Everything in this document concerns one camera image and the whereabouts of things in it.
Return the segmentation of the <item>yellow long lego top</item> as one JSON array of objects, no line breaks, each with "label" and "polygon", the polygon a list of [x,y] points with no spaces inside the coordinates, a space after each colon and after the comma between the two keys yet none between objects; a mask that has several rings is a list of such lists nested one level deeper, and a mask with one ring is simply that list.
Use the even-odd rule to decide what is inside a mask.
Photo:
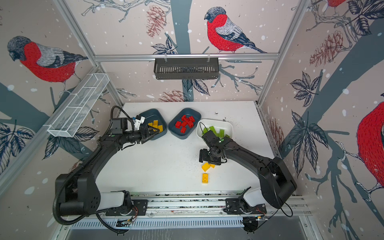
[{"label": "yellow long lego top", "polygon": [[160,133],[163,132],[163,125],[158,125],[158,129],[160,130]]}]

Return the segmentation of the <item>yellow long lego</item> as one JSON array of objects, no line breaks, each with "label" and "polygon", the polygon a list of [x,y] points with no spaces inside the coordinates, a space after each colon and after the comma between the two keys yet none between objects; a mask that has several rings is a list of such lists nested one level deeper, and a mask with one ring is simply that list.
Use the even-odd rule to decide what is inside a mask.
[{"label": "yellow long lego", "polygon": [[160,130],[160,133],[163,132],[163,125],[158,125],[158,129]]},{"label": "yellow long lego", "polygon": [[202,174],[202,183],[203,184],[208,184],[209,183],[209,174]]}]

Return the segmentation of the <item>yellow long lego bottom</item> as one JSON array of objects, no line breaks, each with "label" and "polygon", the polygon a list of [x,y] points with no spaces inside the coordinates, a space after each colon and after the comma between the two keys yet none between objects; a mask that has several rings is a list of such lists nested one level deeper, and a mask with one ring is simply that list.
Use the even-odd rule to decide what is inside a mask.
[{"label": "yellow long lego bottom", "polygon": [[202,183],[203,184],[208,184],[209,183],[209,174],[202,174]]}]

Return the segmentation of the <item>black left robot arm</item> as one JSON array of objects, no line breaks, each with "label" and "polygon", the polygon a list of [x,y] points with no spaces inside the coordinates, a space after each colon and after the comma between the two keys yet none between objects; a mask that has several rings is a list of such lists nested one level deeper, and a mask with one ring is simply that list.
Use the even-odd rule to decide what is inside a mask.
[{"label": "black left robot arm", "polygon": [[53,217],[57,223],[68,226],[100,213],[139,211],[132,203],[128,191],[100,192],[96,178],[106,163],[119,151],[144,144],[160,133],[160,129],[145,125],[145,117],[110,118],[110,125],[97,141],[96,150],[68,174],[61,174],[55,181]]}]

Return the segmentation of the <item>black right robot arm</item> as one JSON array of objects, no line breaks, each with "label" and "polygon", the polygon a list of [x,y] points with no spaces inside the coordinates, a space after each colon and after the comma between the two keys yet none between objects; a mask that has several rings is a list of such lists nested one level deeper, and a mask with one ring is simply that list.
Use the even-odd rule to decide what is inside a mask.
[{"label": "black right robot arm", "polygon": [[229,137],[219,138],[213,131],[202,135],[208,146],[201,149],[199,162],[220,166],[232,160],[256,175],[260,181],[261,194],[266,202],[280,209],[296,191],[293,175],[281,158],[273,159],[253,153]]}]

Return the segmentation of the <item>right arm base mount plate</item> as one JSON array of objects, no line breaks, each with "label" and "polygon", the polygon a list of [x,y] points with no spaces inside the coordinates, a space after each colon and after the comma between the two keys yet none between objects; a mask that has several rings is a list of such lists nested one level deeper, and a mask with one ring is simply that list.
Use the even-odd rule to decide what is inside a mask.
[{"label": "right arm base mount plate", "polygon": [[266,215],[267,210],[264,204],[249,206],[244,200],[225,199],[223,211],[228,215]]}]

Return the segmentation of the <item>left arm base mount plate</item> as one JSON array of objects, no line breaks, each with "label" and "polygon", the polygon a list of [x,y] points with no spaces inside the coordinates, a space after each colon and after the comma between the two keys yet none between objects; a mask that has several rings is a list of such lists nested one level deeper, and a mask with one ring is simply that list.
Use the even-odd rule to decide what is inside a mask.
[{"label": "left arm base mount plate", "polygon": [[120,206],[106,211],[106,216],[145,216],[148,207],[148,200],[131,200],[128,206]]}]

